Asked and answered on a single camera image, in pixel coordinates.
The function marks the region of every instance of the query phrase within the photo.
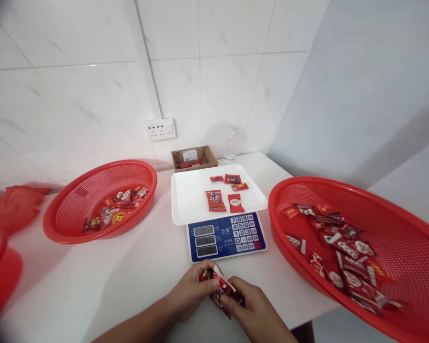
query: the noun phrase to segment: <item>wall socket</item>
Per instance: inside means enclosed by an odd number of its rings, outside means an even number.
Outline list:
[[[146,121],[146,130],[151,141],[176,138],[173,118],[151,119]]]

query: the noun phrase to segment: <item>human hand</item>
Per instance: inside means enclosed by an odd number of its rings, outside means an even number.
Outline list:
[[[236,276],[229,282],[245,298],[245,308],[225,295],[221,296],[221,304],[238,320],[253,343],[298,343],[259,287]]]
[[[197,310],[204,297],[220,287],[218,279],[199,282],[204,271],[214,267],[215,263],[211,260],[203,260],[194,264],[170,291],[166,298],[178,321],[188,320]]]

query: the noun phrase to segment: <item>clear plastic bottle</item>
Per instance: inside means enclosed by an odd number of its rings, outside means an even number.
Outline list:
[[[227,139],[227,145],[224,152],[224,161],[231,162],[235,160],[237,156],[238,148],[238,131],[235,126],[230,128],[230,135]]]

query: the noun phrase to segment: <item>blue scale panel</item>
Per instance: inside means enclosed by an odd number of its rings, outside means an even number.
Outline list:
[[[257,213],[242,213],[187,225],[193,263],[266,249]]]

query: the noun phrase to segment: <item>small cardboard box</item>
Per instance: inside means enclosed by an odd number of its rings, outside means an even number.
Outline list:
[[[177,162],[191,162],[202,158],[203,165],[178,169],[176,167]],[[206,145],[203,147],[182,149],[172,151],[173,169],[175,172],[187,172],[189,170],[197,170],[204,168],[217,167],[219,165],[218,160],[210,149],[210,146]]]

